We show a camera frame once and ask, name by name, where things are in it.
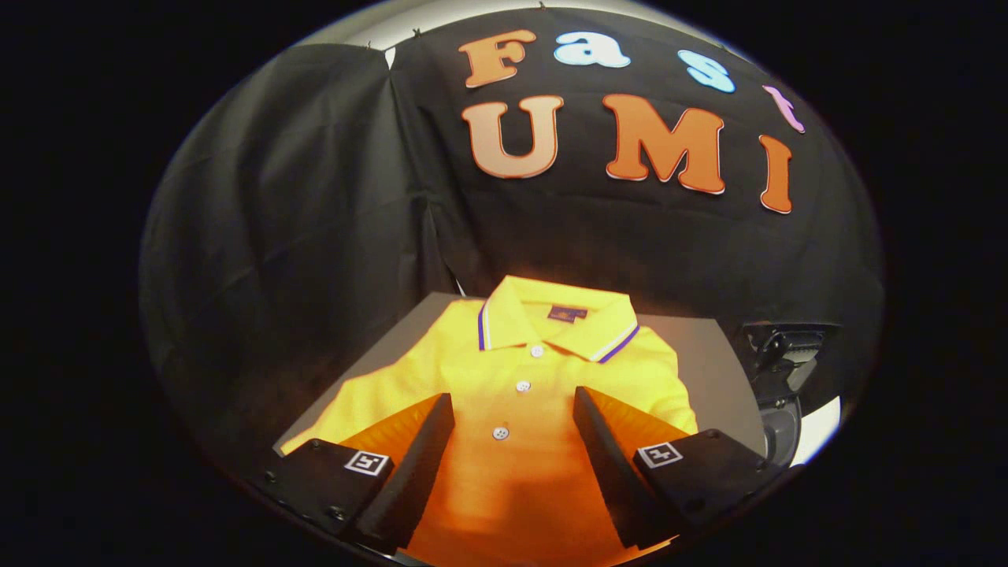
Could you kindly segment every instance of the light blue letter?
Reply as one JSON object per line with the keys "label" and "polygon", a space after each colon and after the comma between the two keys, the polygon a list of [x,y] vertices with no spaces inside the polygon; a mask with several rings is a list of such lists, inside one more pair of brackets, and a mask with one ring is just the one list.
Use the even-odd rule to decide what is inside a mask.
{"label": "light blue letter", "polygon": [[604,67],[626,67],[630,58],[620,51],[620,44],[615,39],[592,31],[574,31],[556,38],[557,43],[563,43],[553,51],[556,61],[566,65],[592,65],[597,63]]}
{"label": "light blue letter", "polygon": [[679,59],[689,66],[686,72],[701,85],[718,89],[723,93],[735,92],[735,84],[728,78],[728,70],[720,63],[685,49],[679,51]]}

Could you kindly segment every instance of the white stripe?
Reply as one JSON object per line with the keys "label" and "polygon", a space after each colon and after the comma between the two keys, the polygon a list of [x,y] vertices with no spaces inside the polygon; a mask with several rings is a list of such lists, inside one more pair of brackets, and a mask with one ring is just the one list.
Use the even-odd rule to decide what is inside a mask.
{"label": "white stripe", "polygon": [[490,350],[490,300],[483,304],[483,346]]}
{"label": "white stripe", "polygon": [[791,465],[807,463],[840,429],[840,396],[811,414],[801,416],[801,435]]}
{"label": "white stripe", "polygon": [[631,325],[630,327],[628,327],[626,331],[623,331],[622,333],[620,333],[620,336],[618,336],[615,339],[613,339],[613,341],[611,343],[609,343],[606,346],[602,347],[602,350],[600,350],[599,352],[596,352],[594,356],[592,356],[591,358],[589,358],[589,360],[591,360],[592,362],[595,362],[596,360],[602,358],[603,354],[605,354],[605,353],[609,352],[610,350],[612,350],[613,348],[615,348],[616,345],[620,344],[620,341],[622,341],[623,339],[627,338],[627,335],[629,335],[630,332],[633,331],[636,328],[637,328],[637,323],[634,323],[633,325]]}

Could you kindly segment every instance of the white wall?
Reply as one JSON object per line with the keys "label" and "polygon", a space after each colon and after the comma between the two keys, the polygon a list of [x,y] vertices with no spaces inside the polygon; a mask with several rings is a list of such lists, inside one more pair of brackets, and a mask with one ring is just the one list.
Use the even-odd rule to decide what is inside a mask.
{"label": "white wall", "polygon": [[[732,46],[644,3],[630,0],[543,0],[543,3],[546,9],[584,8],[649,20],[719,45],[753,63]],[[334,22],[298,44],[347,43],[365,46],[370,41],[372,48],[385,50],[412,37],[414,28],[418,28],[421,32],[429,31],[473,16],[538,6],[537,0],[389,0]]]}

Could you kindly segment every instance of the black fabric backdrop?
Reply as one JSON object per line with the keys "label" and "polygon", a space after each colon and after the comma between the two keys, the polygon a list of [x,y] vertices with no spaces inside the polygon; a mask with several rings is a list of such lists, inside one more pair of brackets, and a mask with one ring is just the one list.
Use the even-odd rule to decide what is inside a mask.
{"label": "black fabric backdrop", "polygon": [[[518,73],[467,89],[459,46],[537,36]],[[552,56],[569,31],[620,42],[629,67]],[[679,49],[724,65],[731,94]],[[763,85],[794,105],[793,130]],[[687,108],[725,121],[720,196],[611,179],[607,94],[646,98],[671,127]],[[473,158],[465,108],[502,101],[503,144],[531,147],[518,102],[559,95],[557,157],[501,180]],[[786,144],[793,211],[759,202]],[[679,169],[684,166],[683,160]],[[640,313],[844,325],[802,390],[810,412],[870,371],[882,315],[881,244],[867,193],[828,125],[781,81],[690,35],[618,14],[524,9],[455,22],[384,53],[284,50],[232,89],[169,163],[141,244],[141,313],[155,370],[201,443],[237,466],[261,454],[430,292],[488,296],[506,274],[629,294]]]}

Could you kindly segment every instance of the shirt label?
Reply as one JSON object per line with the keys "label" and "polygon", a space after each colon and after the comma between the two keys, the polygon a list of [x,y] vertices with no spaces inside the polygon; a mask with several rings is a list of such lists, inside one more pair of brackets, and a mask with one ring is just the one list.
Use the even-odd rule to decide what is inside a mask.
{"label": "shirt label", "polygon": [[546,316],[548,319],[555,319],[557,321],[563,321],[564,323],[574,323],[574,320],[578,317],[585,319],[588,317],[587,309],[574,309],[570,307],[559,307],[553,306],[550,310],[549,315]]}

